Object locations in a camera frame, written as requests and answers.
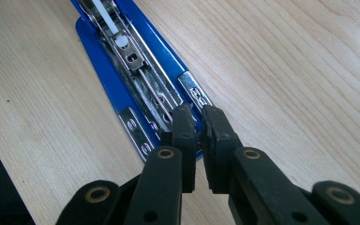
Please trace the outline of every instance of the blue stapler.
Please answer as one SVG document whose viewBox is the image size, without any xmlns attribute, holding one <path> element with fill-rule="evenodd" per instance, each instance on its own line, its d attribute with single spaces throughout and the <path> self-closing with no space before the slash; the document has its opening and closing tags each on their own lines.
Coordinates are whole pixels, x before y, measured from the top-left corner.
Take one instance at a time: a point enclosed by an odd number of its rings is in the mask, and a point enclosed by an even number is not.
<svg viewBox="0 0 360 225">
<path fill-rule="evenodd" d="M 76 30 L 107 95 L 143 161 L 188 103 L 201 129 L 213 105 L 188 68 L 132 0 L 71 0 Z"/>
</svg>

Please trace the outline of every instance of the silver metal part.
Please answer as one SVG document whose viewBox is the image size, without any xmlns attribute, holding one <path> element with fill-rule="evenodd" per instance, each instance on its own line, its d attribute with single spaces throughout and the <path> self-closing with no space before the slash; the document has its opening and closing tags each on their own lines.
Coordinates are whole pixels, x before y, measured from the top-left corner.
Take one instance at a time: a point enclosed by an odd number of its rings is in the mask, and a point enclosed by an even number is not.
<svg viewBox="0 0 360 225">
<path fill-rule="evenodd" d="M 197 107 L 199 113 L 202 113 L 204 105 L 213 105 L 212 101 L 204 93 L 190 72 L 184 72 L 182 75 L 177 77 L 177 80 L 180 82 L 181 87 L 187 93 L 187 96 Z"/>
<path fill-rule="evenodd" d="M 127 130 L 127 134 L 130 136 L 130 139 L 136 146 L 139 155 L 145 162 L 147 160 L 147 155 L 151 152 L 151 150 L 155 148 L 155 146 L 148 138 L 142 125 L 140 124 L 140 120 L 137 118 L 136 114 L 132 109 L 126 108 L 123 111 L 119 112 L 118 115 L 121 119 L 122 124 Z"/>
<path fill-rule="evenodd" d="M 120 16 L 113 1 L 78 1 L 101 34 L 106 52 L 152 129 L 157 136 L 170 131 L 172 109 L 183 99 L 142 37 L 126 17 Z"/>
</svg>

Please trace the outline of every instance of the light wood surface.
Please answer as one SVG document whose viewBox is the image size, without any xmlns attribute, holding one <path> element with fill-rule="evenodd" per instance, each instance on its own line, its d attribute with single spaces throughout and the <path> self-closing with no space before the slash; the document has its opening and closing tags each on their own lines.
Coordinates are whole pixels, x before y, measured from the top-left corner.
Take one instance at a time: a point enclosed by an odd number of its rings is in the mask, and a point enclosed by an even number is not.
<svg viewBox="0 0 360 225">
<path fill-rule="evenodd" d="M 298 186 L 360 191 L 360 1 L 137 0 L 244 145 Z M 74 29 L 68 1 L 0 0 L 0 158 L 37 224 L 75 191 L 143 164 Z M 183 198 L 183 224 L 233 224 L 227 196 Z"/>
</svg>

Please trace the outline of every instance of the wood grain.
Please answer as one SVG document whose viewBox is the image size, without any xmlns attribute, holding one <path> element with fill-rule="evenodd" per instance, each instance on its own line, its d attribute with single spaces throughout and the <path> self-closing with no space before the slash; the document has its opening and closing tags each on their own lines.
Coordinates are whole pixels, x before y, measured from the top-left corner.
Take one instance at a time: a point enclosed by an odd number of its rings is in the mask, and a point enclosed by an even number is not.
<svg viewBox="0 0 360 225">
<path fill-rule="evenodd" d="M 244 145 L 298 186 L 360 191 L 360 1 L 136 3 L 185 61 Z M 143 164 L 74 30 L 69 1 L 0 1 L 0 158 L 37 224 L 82 185 L 119 185 Z M 183 224 L 231 224 L 203 163 Z"/>
</svg>

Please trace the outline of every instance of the white plastic piece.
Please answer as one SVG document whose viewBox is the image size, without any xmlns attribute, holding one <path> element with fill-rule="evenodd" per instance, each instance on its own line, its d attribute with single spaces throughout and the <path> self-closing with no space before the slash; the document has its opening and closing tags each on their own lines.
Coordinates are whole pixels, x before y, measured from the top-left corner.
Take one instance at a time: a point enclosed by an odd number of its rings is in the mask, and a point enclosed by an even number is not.
<svg viewBox="0 0 360 225">
<path fill-rule="evenodd" d="M 100 0 L 92 0 L 92 1 L 95 4 L 98 12 L 104 19 L 105 23 L 110 28 L 112 34 L 115 35 L 116 33 L 118 33 L 119 32 L 118 27 L 116 27 L 115 22 L 113 22 L 113 19 L 111 19 L 110 15 L 108 14 L 107 10 L 103 6 L 103 4 L 100 2 Z"/>
<path fill-rule="evenodd" d="M 124 35 L 118 35 L 115 40 L 115 44 L 119 48 L 125 48 L 128 45 L 129 41 L 128 38 Z"/>
</svg>

